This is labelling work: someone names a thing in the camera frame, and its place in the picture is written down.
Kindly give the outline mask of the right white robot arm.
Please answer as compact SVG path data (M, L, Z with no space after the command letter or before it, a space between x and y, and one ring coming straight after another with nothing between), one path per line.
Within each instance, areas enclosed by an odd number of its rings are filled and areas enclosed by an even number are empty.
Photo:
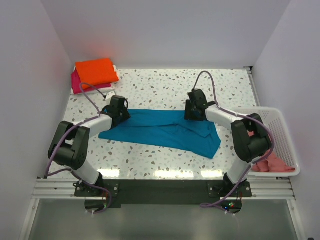
M257 113L243 115L219 107L215 101L207 101L201 89L193 89L185 103L186 120L208 121L231 131L236 160L223 177L223 192L230 197L240 190L246 180L252 162L263 157L274 145L269 129Z

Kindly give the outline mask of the blue t-shirt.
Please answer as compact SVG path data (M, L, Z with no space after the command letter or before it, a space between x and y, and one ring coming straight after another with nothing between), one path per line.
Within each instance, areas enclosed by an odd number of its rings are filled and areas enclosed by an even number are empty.
M174 148L212 159L221 145L209 121L184 119L183 110L130 109L130 119L101 132L104 140Z

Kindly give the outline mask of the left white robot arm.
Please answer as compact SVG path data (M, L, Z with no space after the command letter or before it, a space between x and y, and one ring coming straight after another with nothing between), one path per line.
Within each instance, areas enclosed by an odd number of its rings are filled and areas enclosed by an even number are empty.
M128 120L131 117L128 107L125 97L114 95L97 116L78 123L60 122L48 150L49 163L45 175L54 175L49 173L53 162L65 166L67 171L86 184L88 193L99 196L104 190L104 182L102 174L87 160L89 140Z

